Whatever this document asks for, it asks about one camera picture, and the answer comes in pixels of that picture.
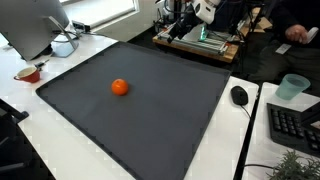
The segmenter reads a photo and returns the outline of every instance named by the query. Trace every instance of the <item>plastic cup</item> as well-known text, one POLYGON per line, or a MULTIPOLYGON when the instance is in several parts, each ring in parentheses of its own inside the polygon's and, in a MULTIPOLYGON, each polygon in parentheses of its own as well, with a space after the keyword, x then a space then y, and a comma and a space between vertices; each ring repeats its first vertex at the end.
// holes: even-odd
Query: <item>plastic cup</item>
POLYGON ((282 79, 276 95, 284 100, 291 100, 293 97, 306 90, 310 86, 310 81, 297 74, 287 74, 282 79))

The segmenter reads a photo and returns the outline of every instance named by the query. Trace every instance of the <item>orange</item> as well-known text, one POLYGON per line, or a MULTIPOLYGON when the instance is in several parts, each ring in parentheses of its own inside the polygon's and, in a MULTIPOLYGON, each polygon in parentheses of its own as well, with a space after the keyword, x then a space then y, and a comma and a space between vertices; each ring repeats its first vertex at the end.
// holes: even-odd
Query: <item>orange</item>
POLYGON ((127 94, 129 90, 128 83, 123 79, 116 79, 111 85, 112 92, 118 96, 127 94))

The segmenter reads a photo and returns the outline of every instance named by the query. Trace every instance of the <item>table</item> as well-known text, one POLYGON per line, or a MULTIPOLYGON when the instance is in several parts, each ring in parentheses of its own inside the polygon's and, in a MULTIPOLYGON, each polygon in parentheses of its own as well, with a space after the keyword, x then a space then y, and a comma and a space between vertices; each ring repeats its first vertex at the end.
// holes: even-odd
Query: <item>table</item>
MULTIPOLYGON (((22 61, 14 49, 0 50, 0 98, 17 110, 30 114, 18 125, 56 179, 133 179, 108 154, 35 94, 41 85, 116 42, 105 37, 84 35, 79 48, 68 58, 43 56, 30 62, 22 61), (39 82, 28 84, 13 80, 22 68, 48 58, 50 61, 43 67, 39 82)), ((249 104, 245 108, 252 111, 258 85, 231 77, 185 179, 233 178, 249 122, 247 114, 232 103, 229 92, 236 85, 248 92, 249 104)))
MULTIPOLYGON (((267 103, 287 108, 304 111, 310 106, 320 101, 320 98, 301 93, 291 101, 285 101, 274 95, 277 85, 264 83, 260 93, 260 101, 257 109, 257 114, 254 122, 254 127, 249 145, 246 164, 263 164, 267 166, 276 166, 279 163, 279 158, 287 150, 292 150, 285 146, 274 143, 270 138, 269 122, 267 115, 267 103)), ((300 156, 310 157, 305 153, 298 152, 300 156)), ((246 167, 243 172, 243 180, 262 180, 268 179, 266 173, 272 174, 272 169, 262 167, 246 167)))
MULTIPOLYGON (((257 18, 258 14, 260 12, 260 8, 254 8, 253 9, 253 19, 252 21, 255 21, 255 19, 257 18)), ((244 25, 241 27, 240 31, 243 33, 244 36, 247 36, 249 31, 250 31, 250 19, 247 18, 245 20, 244 25)), ((254 32, 264 32, 263 29, 261 28, 257 28, 254 30, 254 32)), ((157 45, 162 45, 164 47, 170 47, 170 48, 174 48, 174 49, 179 49, 185 52, 190 52, 190 53, 194 53, 200 56, 204 56, 207 58, 211 58, 211 59, 215 59, 215 60, 219 60, 219 61, 223 61, 223 62, 227 62, 227 63, 232 63, 234 57, 237 55, 239 46, 238 45, 230 45, 228 47, 228 49, 224 52, 223 55, 217 54, 216 52, 214 52, 213 50, 210 52, 207 49, 199 49, 199 48, 194 48, 191 45, 184 45, 181 43, 175 43, 174 41, 169 44, 166 39, 161 39, 158 36, 155 36, 152 38, 152 41, 157 44, 157 45)))

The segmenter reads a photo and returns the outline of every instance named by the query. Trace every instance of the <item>hand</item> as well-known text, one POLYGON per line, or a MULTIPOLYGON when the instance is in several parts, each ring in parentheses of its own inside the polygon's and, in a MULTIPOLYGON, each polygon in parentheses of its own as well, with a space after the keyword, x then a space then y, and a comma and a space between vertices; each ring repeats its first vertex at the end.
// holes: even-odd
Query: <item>hand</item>
POLYGON ((298 41, 302 44, 307 44, 307 33, 307 30, 303 26, 297 24, 289 27, 286 30, 285 35, 290 41, 298 41))

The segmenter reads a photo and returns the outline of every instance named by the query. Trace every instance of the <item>window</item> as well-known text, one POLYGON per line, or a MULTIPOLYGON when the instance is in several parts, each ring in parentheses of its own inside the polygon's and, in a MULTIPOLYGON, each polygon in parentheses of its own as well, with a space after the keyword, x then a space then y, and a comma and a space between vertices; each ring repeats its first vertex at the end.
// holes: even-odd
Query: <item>window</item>
POLYGON ((70 20, 99 26, 136 10, 135 0, 60 0, 70 20))

